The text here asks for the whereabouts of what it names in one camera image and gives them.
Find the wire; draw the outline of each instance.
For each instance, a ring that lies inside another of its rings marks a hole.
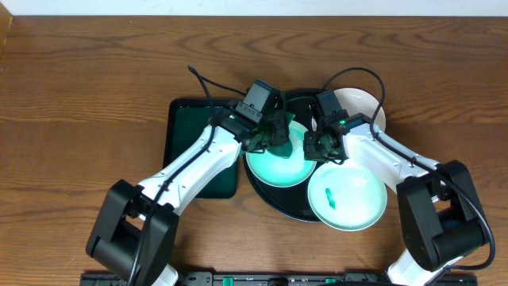
[[[183,171],[190,164],[192,164],[192,162],[194,162],[196,159],[198,159],[198,157],[200,157],[210,147],[210,145],[212,143],[212,140],[214,139],[215,124],[217,123],[217,115],[215,114],[214,101],[212,99],[212,96],[208,92],[208,88],[206,88],[206,85],[204,83],[204,79],[202,78],[202,76],[199,75],[198,71],[196,71],[196,69],[193,68],[192,66],[187,66],[187,68],[189,69],[190,72],[192,72],[194,75],[196,75],[196,77],[199,80],[199,83],[201,84],[203,90],[205,91],[206,97],[208,98],[208,103],[210,105],[210,112],[211,112],[211,117],[212,117],[212,130],[210,132],[210,137],[208,138],[208,141],[204,144],[204,146],[196,154],[194,154],[192,156],[192,158],[190,158],[187,162],[182,164],[182,166],[180,166],[180,168],[176,169],[176,171],[173,172],[171,174],[171,176],[169,176],[160,185],[160,188],[159,188],[158,192],[156,193],[156,196],[154,197],[154,199],[152,201],[152,206],[148,210],[148,213],[147,213],[146,218],[144,220],[143,228],[141,229],[140,240],[139,240],[139,242],[137,244],[136,252],[134,253],[133,267],[131,268],[131,271],[130,271],[130,276],[129,276],[129,281],[127,282],[127,286],[133,286],[135,281],[136,281],[136,277],[137,277],[136,276],[136,270],[137,270],[137,266],[139,265],[139,260],[140,260],[140,256],[141,256],[141,249],[143,248],[144,240],[145,240],[146,233],[147,233],[146,229],[148,228],[148,226],[150,225],[150,222],[152,221],[152,216],[155,213],[156,206],[157,206],[157,203],[159,202],[160,197],[162,196],[164,191],[166,191],[167,186],[169,186],[169,183],[171,181],[173,181],[173,179],[175,177],[177,177],[177,175],[181,171]]]
[[[209,79],[207,79],[206,77],[204,77],[204,76],[202,76],[202,75],[201,75],[201,79],[202,79],[202,80],[204,80],[204,81],[206,81],[207,83],[209,83],[209,84],[211,84],[211,85],[214,85],[214,86],[216,86],[216,87],[220,87],[220,88],[225,89],[225,90],[227,90],[227,91],[236,92],[236,93],[238,93],[238,94],[240,94],[240,95],[243,95],[243,96],[246,96],[246,95],[247,95],[247,94],[246,94],[246,93],[244,93],[243,91],[239,91],[239,90],[237,90],[237,89],[234,89],[234,88],[231,88],[231,87],[227,87],[227,86],[222,85],[222,84],[220,84],[220,83],[215,83],[214,81],[209,80]]]
[[[377,117],[377,115],[379,113],[379,110],[381,109],[381,106],[383,105],[384,99],[386,97],[386,90],[385,90],[384,83],[381,80],[381,78],[375,72],[371,71],[368,68],[346,68],[345,70],[339,71],[337,74],[333,75],[325,83],[325,85],[323,86],[323,89],[326,89],[326,87],[336,77],[338,77],[339,75],[344,74],[345,72],[350,72],[350,71],[363,71],[363,72],[367,72],[367,73],[373,75],[378,80],[379,85],[381,86],[381,99],[379,100],[378,106],[375,108],[375,111],[374,111],[374,114],[372,115],[372,120],[371,120],[371,123],[370,123],[370,126],[369,126],[371,134],[374,137],[374,139],[379,141],[379,143],[381,143],[383,146],[387,147],[393,153],[395,153],[395,154],[399,155],[400,157],[408,160],[412,164],[414,164],[414,165],[416,165],[416,166],[426,170],[428,173],[433,174],[439,180],[441,180],[446,186],[451,188],[475,212],[476,216],[478,216],[480,224],[483,225],[483,228],[485,229],[485,232],[487,234],[487,240],[489,242],[489,247],[490,247],[489,256],[485,260],[485,262],[483,262],[482,264],[479,264],[479,265],[448,265],[448,266],[445,266],[444,268],[445,269],[459,269],[459,270],[480,270],[480,269],[485,269],[486,267],[488,267],[492,263],[492,261],[494,260],[494,257],[495,257],[495,240],[494,240],[494,235],[492,234],[492,229],[489,227],[489,225],[487,223],[487,220],[483,217],[483,215],[480,213],[478,208],[473,204],[473,202],[468,198],[468,195],[466,195],[466,192],[463,191],[459,186],[454,184],[452,181],[448,180],[446,177],[441,175],[439,172],[436,172],[435,170],[433,170],[432,168],[428,167],[427,165],[424,165],[424,164],[418,162],[416,157],[409,157],[405,153],[400,152],[395,147],[393,147],[390,144],[386,143],[379,136],[379,133],[374,131],[374,121],[375,121],[375,118]]]

